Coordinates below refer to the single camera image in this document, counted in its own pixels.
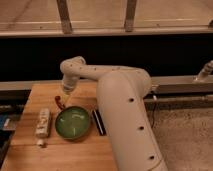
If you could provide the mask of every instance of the wooden cutting board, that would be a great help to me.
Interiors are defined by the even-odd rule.
[[[115,161],[107,136],[99,136],[95,124],[80,141],[59,137],[54,124],[60,109],[54,97],[63,95],[59,83],[35,84],[12,138],[2,171],[116,171]],[[67,106],[78,105],[89,113],[97,108],[96,83],[79,82],[69,96]],[[52,114],[50,136],[46,148],[36,145],[35,128],[41,108]]]

